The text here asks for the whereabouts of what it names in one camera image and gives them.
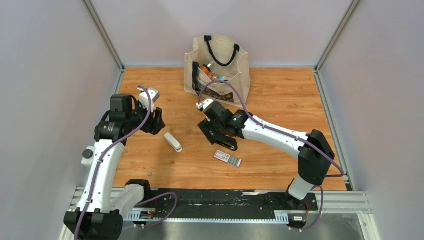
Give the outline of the white stapler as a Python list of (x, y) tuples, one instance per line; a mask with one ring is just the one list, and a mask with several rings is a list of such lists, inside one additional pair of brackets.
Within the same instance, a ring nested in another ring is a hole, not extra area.
[(168, 144), (177, 152), (180, 153), (182, 151), (181, 143), (169, 132), (164, 134), (165, 140)]

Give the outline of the black stapler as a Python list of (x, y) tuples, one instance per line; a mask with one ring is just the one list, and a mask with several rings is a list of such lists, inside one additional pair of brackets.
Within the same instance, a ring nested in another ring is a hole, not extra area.
[(224, 140), (217, 140), (216, 144), (231, 150), (231, 151), (236, 151), (238, 149), (238, 143), (236, 140), (230, 140), (230, 141), (224, 141)]

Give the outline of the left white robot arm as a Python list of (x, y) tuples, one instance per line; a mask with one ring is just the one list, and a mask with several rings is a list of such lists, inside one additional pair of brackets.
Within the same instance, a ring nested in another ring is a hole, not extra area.
[(111, 194), (127, 139), (139, 130), (157, 135), (166, 126), (162, 109), (154, 105), (159, 97), (160, 93), (150, 88), (141, 91), (138, 99), (131, 94), (110, 98), (110, 109), (94, 129), (95, 143), (82, 154), (81, 163), (90, 169), (84, 192), (76, 209), (67, 211), (63, 220), (76, 240), (117, 240), (132, 208), (152, 203), (147, 180), (131, 179), (115, 199)]

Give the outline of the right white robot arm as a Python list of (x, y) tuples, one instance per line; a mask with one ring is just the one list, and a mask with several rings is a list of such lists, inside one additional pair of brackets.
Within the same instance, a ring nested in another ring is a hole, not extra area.
[(205, 114), (198, 127), (212, 145), (236, 151), (237, 138), (252, 140), (279, 149), (298, 161), (298, 174), (285, 195), (286, 205), (293, 210), (305, 203), (313, 187), (323, 184), (335, 162), (335, 153), (319, 130), (294, 131), (266, 122), (245, 110), (232, 113), (210, 98), (197, 103), (196, 108)]

